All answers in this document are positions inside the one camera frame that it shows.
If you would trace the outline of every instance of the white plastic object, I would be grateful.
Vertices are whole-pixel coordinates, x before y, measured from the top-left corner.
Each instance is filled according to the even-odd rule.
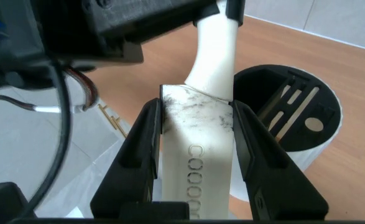
[[[330,88],[327,83],[325,83],[323,80],[321,80],[328,88]],[[341,126],[343,124],[343,107],[340,103],[340,99],[337,97],[336,93],[330,89],[334,97],[337,99],[337,102],[340,106],[340,123],[334,132],[334,134],[327,139],[324,143],[315,146],[311,149],[304,149],[302,151],[298,152],[287,152],[287,155],[290,156],[290,158],[294,161],[294,163],[300,168],[301,171],[305,171],[309,165],[312,164],[312,162],[327,148],[327,146],[334,140],[334,138],[339,133]],[[233,163],[232,163],[232,175],[231,175],[231,191],[230,194],[233,197],[236,197],[240,200],[249,201],[249,196],[247,194],[247,188],[246,183],[243,181],[242,174],[240,171],[239,161],[238,161],[238,155],[236,152],[236,145],[234,145],[234,152],[233,152]]]
[[[227,219],[232,107],[185,85],[163,85],[162,101],[162,200],[188,202],[192,219]]]
[[[185,84],[206,95],[233,101],[238,22],[226,17],[226,0],[217,1],[217,5],[219,14],[197,23],[197,55]]]

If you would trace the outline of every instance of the round hole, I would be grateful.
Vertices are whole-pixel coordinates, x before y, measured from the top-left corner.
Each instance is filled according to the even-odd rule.
[[[198,172],[191,172],[188,174],[189,184],[200,184],[201,180],[203,180],[203,176]]]
[[[199,187],[189,187],[187,190],[187,194],[189,197],[200,197],[201,196],[201,188]]]
[[[318,118],[307,118],[305,125],[311,131],[319,132],[323,130],[323,123]]]
[[[200,170],[201,168],[203,168],[203,161],[201,159],[190,159],[188,161],[188,167],[191,170]]]
[[[189,200],[187,202],[189,204],[190,211],[199,211],[201,203],[198,200]]]

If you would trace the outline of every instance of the white tiled floor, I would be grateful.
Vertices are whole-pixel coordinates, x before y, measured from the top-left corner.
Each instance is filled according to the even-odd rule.
[[[246,0],[245,14],[365,47],[365,0]]]
[[[68,86],[73,104],[81,103],[84,94],[80,87],[73,80],[68,80]],[[38,105],[57,104],[55,90],[32,92],[6,88],[0,94]],[[48,198],[58,194],[121,138],[102,116],[98,108],[73,116],[69,152]],[[26,111],[0,101],[0,182],[15,182],[29,199],[52,163],[58,127],[58,114]]]
[[[313,0],[246,0],[245,13],[303,29],[312,4]]]

